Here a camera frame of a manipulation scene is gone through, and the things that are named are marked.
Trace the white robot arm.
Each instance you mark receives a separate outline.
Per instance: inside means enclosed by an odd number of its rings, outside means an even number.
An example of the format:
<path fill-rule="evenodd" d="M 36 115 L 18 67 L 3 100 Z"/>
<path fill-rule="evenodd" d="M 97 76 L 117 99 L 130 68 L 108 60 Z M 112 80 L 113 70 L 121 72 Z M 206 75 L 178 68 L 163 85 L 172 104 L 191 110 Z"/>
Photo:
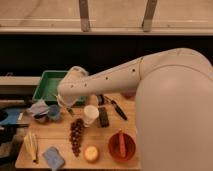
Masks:
<path fill-rule="evenodd" d="M 203 54 L 176 48 L 83 78 L 67 74 L 58 102 L 131 90 L 143 171 L 213 171 L 213 65 Z"/>

